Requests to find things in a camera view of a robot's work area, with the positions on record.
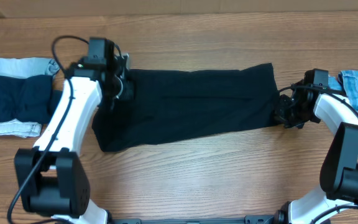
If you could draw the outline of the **black polo shirt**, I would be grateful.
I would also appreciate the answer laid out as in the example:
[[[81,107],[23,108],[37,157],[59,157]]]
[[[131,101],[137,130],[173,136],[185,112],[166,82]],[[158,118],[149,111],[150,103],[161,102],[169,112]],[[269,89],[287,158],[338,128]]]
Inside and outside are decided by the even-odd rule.
[[[271,63],[244,70],[131,70],[127,77],[134,99],[94,116],[104,152],[276,125]]]

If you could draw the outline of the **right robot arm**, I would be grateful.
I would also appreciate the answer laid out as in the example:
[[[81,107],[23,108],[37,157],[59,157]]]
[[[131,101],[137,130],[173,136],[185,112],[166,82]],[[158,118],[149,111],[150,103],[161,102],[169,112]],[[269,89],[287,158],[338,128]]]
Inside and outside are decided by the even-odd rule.
[[[323,121],[334,139],[319,175],[319,185],[304,197],[287,202],[269,223],[329,223],[345,210],[358,210],[358,112],[345,93],[329,87],[329,73],[312,69],[280,95],[275,120],[301,129]]]

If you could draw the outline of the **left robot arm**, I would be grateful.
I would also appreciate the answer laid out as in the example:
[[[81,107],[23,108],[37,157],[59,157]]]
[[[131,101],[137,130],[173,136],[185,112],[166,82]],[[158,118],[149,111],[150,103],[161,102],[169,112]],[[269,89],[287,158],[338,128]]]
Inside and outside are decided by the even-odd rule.
[[[62,97],[46,130],[32,149],[19,149],[14,157],[19,189],[7,209],[8,223],[18,200],[44,223],[114,221],[90,198],[81,145],[94,111],[112,111],[115,101],[133,99],[134,86],[126,78],[129,55],[117,44],[100,37],[86,44],[87,55],[62,69]]]

